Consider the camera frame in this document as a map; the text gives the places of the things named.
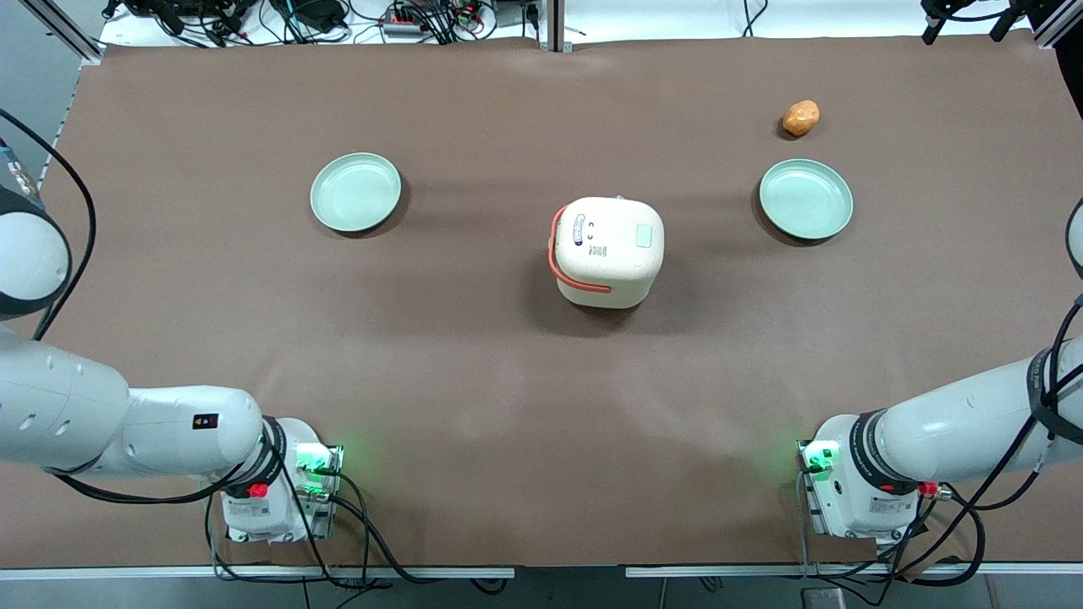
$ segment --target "white container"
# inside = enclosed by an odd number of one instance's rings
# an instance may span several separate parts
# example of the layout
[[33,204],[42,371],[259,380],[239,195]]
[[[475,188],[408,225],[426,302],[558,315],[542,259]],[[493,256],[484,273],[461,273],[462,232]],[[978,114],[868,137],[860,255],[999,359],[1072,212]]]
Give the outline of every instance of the white container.
[[662,269],[665,233],[651,206],[586,197],[552,218],[549,270],[565,298],[584,307],[639,304]]

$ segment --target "table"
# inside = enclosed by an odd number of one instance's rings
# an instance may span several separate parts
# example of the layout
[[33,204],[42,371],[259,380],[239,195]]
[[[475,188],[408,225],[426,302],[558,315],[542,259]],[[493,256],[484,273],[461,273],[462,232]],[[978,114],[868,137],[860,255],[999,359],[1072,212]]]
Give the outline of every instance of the table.
[[[823,121],[790,141],[778,119],[805,98]],[[403,200],[374,233],[336,234],[308,187],[362,150],[397,165]],[[100,241],[49,340],[133,386],[240,387],[310,422],[347,445],[409,565],[793,563],[797,440],[1029,357],[1079,289],[1060,239],[1083,134],[1025,33],[113,49],[61,151]],[[759,176],[794,156],[835,167],[857,202],[815,247],[757,213]],[[75,191],[51,176],[80,243]],[[548,220],[617,193],[660,211],[666,261],[638,310],[590,313],[548,274]],[[1048,523],[1083,503],[1080,472],[991,514],[988,558],[1078,561],[1080,535]],[[199,506],[0,476],[42,491],[0,497],[0,567],[207,562]],[[870,552],[820,541],[820,560]],[[348,529],[325,544],[356,555]]]

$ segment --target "white table surface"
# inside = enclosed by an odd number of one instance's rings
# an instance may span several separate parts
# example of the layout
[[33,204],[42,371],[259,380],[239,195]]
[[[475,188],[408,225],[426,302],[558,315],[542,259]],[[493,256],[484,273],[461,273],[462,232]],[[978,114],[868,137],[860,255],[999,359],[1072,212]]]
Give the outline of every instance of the white table surface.
[[[748,0],[755,13],[762,0]],[[544,13],[544,0],[540,0]],[[353,0],[362,14],[378,17],[387,8],[384,0]],[[1007,7],[1007,0],[984,0],[968,7],[960,15],[995,13]],[[519,20],[519,11],[510,9]],[[260,25],[262,11],[268,27]],[[483,9],[485,31],[493,23],[492,12]],[[413,43],[410,38],[381,39],[376,27],[365,30],[373,22],[350,14],[347,18],[351,34],[340,43]],[[942,36],[988,34],[993,21],[980,23],[948,23]],[[741,0],[566,0],[565,25],[585,35],[566,33],[565,40],[576,43],[606,42],[612,40],[651,40],[675,38],[736,38],[745,26],[744,4]],[[1029,27],[1021,21],[1015,27]],[[275,42],[269,28],[282,36],[282,16],[266,0],[249,9],[244,18],[244,31],[253,43]],[[545,23],[543,14],[543,36]],[[755,24],[754,33],[762,38],[819,38],[819,37],[878,37],[921,36],[925,29],[925,12],[918,0],[770,0],[770,5]],[[527,26],[527,36],[533,29]],[[337,38],[336,29],[328,35]],[[501,27],[492,38],[518,37],[519,25]],[[192,36],[200,42],[206,39]],[[127,47],[180,47],[183,42],[167,36],[151,18],[131,15],[121,7],[105,24],[101,40]]]

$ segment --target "sticker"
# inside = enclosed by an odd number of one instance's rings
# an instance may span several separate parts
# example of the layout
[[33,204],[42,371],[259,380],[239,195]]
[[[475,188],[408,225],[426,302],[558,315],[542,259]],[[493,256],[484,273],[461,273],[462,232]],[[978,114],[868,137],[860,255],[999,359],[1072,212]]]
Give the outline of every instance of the sticker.
[[902,497],[873,497],[869,502],[870,514],[900,514],[910,509],[914,504]]
[[586,216],[579,213],[575,217],[575,222],[572,224],[572,241],[575,242],[575,245],[583,245],[583,222],[586,219]]
[[230,502],[230,516],[245,518],[261,518],[271,516],[271,502],[268,500],[249,500],[245,502]]
[[216,429],[218,428],[218,413],[197,414],[192,417],[192,429]]

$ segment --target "potato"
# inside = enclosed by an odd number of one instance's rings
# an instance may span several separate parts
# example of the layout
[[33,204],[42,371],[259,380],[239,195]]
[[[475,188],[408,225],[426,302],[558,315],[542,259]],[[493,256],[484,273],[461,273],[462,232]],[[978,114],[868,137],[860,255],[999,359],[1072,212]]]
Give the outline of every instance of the potato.
[[820,106],[812,100],[797,102],[790,106],[782,117],[782,128],[791,135],[800,138],[808,133],[820,121]]

